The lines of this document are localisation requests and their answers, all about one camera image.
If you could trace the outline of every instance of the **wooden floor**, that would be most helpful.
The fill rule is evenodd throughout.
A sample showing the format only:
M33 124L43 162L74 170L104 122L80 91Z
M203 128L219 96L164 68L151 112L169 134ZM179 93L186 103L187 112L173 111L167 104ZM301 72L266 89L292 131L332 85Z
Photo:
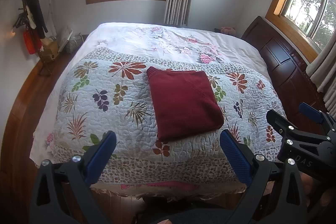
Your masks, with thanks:
M30 196L37 174L35 164L29 159L33 132L50 92L74 54L62 52L50 64L52 75L49 77L38 75L41 69L39 62L26 79L13 104L5 128L0 158L1 223L28 223ZM67 192L74 216L79 222L84 223L74 197L70 191ZM114 224L131 223L134 215L146 207L142 199L95 192L93 196ZM224 208L234 208L240 197L240 194L223 195L209 202Z

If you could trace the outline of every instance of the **screw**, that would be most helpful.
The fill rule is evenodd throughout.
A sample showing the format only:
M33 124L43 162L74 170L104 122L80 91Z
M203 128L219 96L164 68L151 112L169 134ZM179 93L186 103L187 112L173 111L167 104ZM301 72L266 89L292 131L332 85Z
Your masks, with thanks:
M293 160L293 159L288 159L287 162L288 162L290 165L294 165L294 164L295 164L295 160Z
M41 164L42 164L43 166L47 166L49 163L50 163L50 160L43 160L43 161L41 162Z
M263 160L265 159L265 157L264 157L262 154L256 154L256 155L255 155L255 158L256 158L256 160L258 160L258 161L263 161Z
M82 157L80 155L76 155L72 157L72 161L73 162L79 162L82 159Z

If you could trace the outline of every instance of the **coat rack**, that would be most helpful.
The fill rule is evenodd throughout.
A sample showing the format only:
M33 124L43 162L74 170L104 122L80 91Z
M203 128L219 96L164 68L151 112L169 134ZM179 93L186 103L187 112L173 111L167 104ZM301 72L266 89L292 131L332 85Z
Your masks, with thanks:
M27 8L26 8L26 1L25 0L22 0L22 6L23 6L23 8L19 8L19 10L23 10L23 12L21 14L19 14L17 21L13 25L13 28L14 27L19 28L23 25L26 26L26 30L29 32L29 36L31 37L31 40L33 42L34 49L37 52L37 54L40 57L40 60L43 64L41 70L39 71L39 75L43 75L42 71L43 71L43 69L45 69L47 71L47 74L46 75L44 74L43 76L50 76L51 71L49 70L47 63L45 62L44 57L42 56L41 51L37 46L36 37L33 33L33 29L31 28L30 23L29 23L28 12L27 12Z

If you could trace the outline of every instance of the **headboard panel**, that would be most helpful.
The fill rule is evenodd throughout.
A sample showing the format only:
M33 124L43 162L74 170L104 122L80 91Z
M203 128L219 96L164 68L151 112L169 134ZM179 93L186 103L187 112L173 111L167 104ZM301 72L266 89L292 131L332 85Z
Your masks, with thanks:
M321 133L319 125L299 113L301 102L317 110L327 110L323 94L317 92L316 86L306 74L307 64L298 52L261 17L252 22L242 39L258 49L265 60L288 120L300 130Z

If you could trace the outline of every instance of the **red bag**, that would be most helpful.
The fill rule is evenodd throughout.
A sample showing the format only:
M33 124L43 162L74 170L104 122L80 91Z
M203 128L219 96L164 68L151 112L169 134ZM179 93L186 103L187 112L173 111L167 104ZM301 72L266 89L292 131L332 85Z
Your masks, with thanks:
M41 43L41 39L39 38L37 32L35 30L33 30L33 35L34 35L34 42L37 45L37 48L40 49L42 47L42 43ZM27 50L29 52L29 54L34 54L36 53L34 44L33 44L33 40L31 38L30 32L28 30L25 30L23 32L23 39L25 41Z
M223 114L204 71L147 70L160 141L222 127Z

